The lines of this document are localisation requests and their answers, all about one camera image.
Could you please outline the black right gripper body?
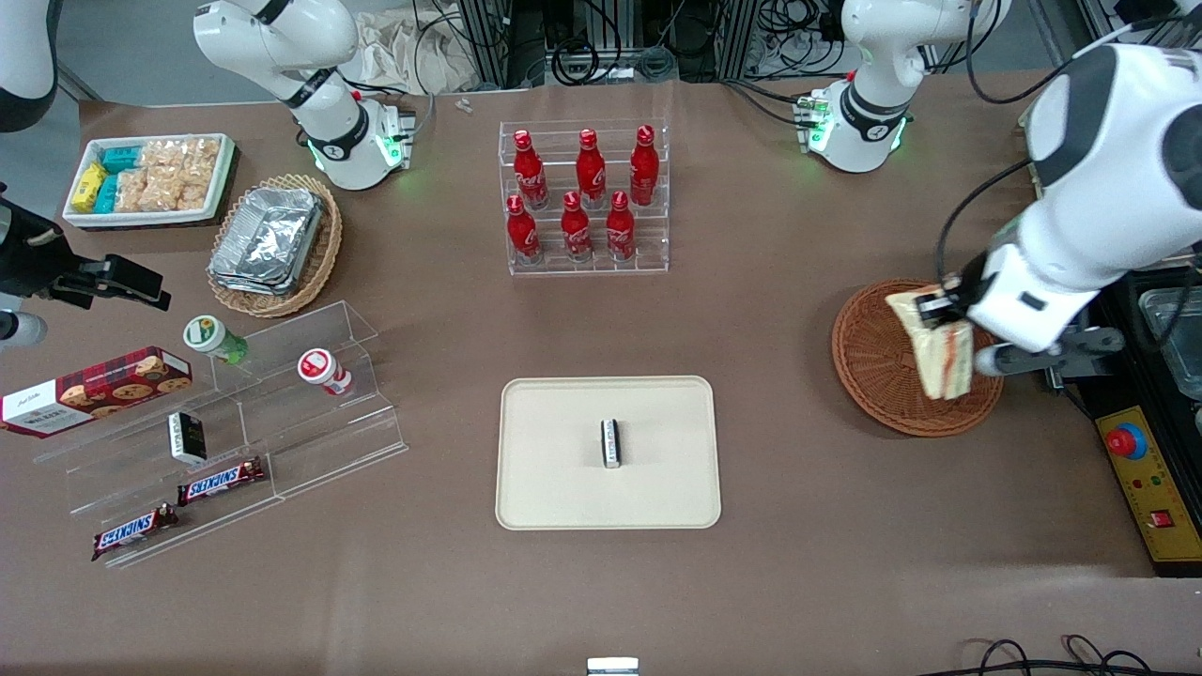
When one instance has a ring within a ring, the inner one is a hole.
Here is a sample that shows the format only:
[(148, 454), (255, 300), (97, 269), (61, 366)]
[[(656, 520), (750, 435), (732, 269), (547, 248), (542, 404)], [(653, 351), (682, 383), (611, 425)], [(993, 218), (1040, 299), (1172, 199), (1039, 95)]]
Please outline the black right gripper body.
[(1, 292), (32, 297), (76, 269), (76, 255), (52, 220), (1, 200)]

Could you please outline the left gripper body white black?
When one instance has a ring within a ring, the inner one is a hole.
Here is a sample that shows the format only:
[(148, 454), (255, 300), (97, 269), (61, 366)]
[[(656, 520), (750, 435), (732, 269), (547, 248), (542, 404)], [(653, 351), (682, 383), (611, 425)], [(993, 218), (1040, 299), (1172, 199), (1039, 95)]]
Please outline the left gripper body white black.
[(981, 253), (959, 273), (956, 304), (972, 324), (1027, 352), (1049, 349), (1100, 292), (1057, 281), (1017, 244)]

